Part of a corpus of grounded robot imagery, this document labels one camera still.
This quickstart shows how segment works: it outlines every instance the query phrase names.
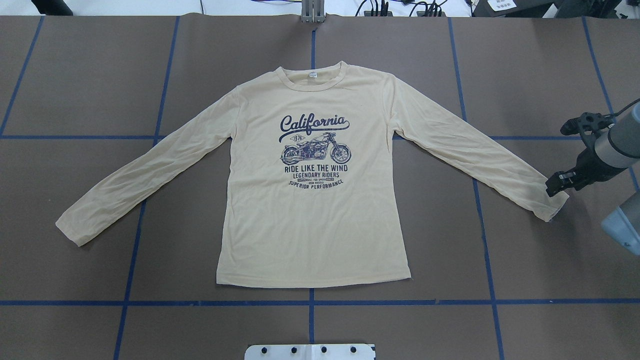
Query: white floor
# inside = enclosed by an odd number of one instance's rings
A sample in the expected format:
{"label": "white floor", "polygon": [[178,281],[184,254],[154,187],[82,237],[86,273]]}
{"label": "white floor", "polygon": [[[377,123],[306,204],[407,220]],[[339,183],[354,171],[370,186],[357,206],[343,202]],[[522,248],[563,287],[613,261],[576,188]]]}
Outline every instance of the white floor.
{"label": "white floor", "polygon": [[[185,13],[202,12],[199,0],[65,0],[76,15],[183,15]],[[326,0],[325,12],[341,16],[354,16],[360,0]],[[300,14],[300,3],[288,1],[252,1],[252,0],[202,0],[202,8],[207,15],[281,15]],[[404,6],[399,0],[389,4],[394,16],[408,16],[413,5]],[[365,4],[363,10],[370,10]],[[471,10],[464,0],[447,0],[442,5],[443,11],[450,17],[470,17]],[[630,19],[640,18],[638,6],[627,5],[622,0],[616,8]],[[555,6],[545,17],[553,17]],[[3,0],[0,3],[0,15],[39,15],[38,10],[27,0]]]}

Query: long-sleeve shirt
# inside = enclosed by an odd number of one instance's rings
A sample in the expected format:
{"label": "long-sleeve shirt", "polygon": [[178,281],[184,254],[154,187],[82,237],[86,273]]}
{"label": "long-sleeve shirt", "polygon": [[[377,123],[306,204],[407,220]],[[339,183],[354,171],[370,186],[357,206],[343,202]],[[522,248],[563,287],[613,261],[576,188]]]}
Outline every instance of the long-sleeve shirt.
{"label": "long-sleeve shirt", "polygon": [[231,137],[218,283],[320,288],[405,279],[394,132],[544,221],[568,198],[549,198],[538,171],[392,74],[342,61],[280,67],[237,86],[96,184],[56,225],[84,245]]}

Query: motorcycle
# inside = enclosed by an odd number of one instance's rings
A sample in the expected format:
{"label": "motorcycle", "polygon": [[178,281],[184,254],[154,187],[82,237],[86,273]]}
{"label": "motorcycle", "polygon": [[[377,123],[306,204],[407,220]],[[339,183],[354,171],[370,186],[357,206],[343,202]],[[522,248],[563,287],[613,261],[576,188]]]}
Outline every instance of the motorcycle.
{"label": "motorcycle", "polygon": [[296,145],[286,145],[280,159],[286,165],[293,165],[302,160],[323,160],[328,152],[329,143],[333,145],[331,159],[338,164],[344,164],[351,159],[351,150],[343,143],[335,141],[335,133],[323,133],[311,141],[299,142]]}

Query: white bracket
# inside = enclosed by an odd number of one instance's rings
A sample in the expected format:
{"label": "white bracket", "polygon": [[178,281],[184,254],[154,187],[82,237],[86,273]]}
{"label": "white bracket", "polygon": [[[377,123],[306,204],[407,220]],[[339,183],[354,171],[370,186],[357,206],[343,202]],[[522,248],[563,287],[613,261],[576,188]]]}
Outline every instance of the white bracket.
{"label": "white bracket", "polygon": [[302,22],[324,22],[324,0],[302,0]]}
{"label": "white bracket", "polygon": [[244,360],[376,360],[373,344],[252,345]]}

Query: neckline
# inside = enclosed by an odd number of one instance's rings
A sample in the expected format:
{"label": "neckline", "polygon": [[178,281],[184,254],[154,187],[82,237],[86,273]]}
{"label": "neckline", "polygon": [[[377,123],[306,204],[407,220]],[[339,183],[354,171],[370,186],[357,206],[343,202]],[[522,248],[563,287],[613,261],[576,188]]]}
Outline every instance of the neckline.
{"label": "neckline", "polygon": [[[340,61],[339,63],[329,66],[329,67],[323,67],[320,69],[310,69],[310,70],[287,70],[287,69],[283,69],[282,67],[279,67],[275,70],[276,75],[278,76],[278,78],[280,78],[280,81],[288,88],[290,88],[291,90],[295,90],[295,91],[322,91],[322,90],[327,90],[331,87],[333,87],[334,85],[336,85],[337,83],[339,83],[340,81],[342,81],[342,79],[344,79],[344,76],[346,75],[347,72],[347,68],[349,67],[349,64],[347,64],[344,61]],[[288,75],[295,75],[295,74],[301,74],[301,73],[309,73],[312,71],[315,72],[322,72],[322,71],[331,71],[331,70],[336,70],[336,69],[340,69],[340,72],[338,73],[337,76],[335,76],[333,79],[322,83],[322,84],[318,84],[318,85],[302,85],[302,84],[296,84],[293,81],[291,81],[288,77]]]}

